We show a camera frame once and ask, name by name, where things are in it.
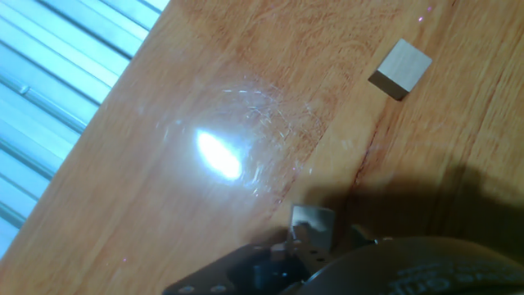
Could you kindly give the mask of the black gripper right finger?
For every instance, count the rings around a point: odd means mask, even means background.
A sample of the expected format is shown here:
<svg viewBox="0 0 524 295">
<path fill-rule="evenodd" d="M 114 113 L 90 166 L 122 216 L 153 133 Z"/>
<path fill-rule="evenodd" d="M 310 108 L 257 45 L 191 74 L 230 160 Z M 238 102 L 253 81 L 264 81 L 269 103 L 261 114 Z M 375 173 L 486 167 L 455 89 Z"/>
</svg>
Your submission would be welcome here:
<svg viewBox="0 0 524 295">
<path fill-rule="evenodd" d="M 364 247 L 376 243 L 375 235 L 361 225 L 351 225 L 349 228 L 351 247 Z"/>
</svg>

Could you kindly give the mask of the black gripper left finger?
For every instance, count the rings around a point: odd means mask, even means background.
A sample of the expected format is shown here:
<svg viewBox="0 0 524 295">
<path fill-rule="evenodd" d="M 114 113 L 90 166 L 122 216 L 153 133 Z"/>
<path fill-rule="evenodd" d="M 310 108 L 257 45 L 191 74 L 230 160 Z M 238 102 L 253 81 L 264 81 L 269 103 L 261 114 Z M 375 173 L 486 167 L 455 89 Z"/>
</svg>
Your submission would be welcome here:
<svg viewBox="0 0 524 295">
<path fill-rule="evenodd" d="M 270 247 L 271 260 L 296 258 L 308 274 L 315 274 L 325 267 L 328 264 L 328 252 L 311 243 L 309 229 L 307 223 L 293 225 L 284 242 Z"/>
</svg>

